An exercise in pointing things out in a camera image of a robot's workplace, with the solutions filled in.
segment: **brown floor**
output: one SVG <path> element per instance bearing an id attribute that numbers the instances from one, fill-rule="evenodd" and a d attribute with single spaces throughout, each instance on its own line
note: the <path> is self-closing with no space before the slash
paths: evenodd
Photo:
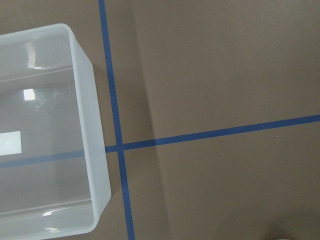
<path id="1" fill-rule="evenodd" d="M 105 3 L 124 143 L 320 113 L 320 1 Z M 0 1 L 0 35 L 56 23 L 94 66 L 114 145 L 98 1 Z M 315 122 L 125 151 L 135 239 L 320 239 L 319 142 Z M 61 239 L 128 239 L 107 161 L 97 228 Z"/>

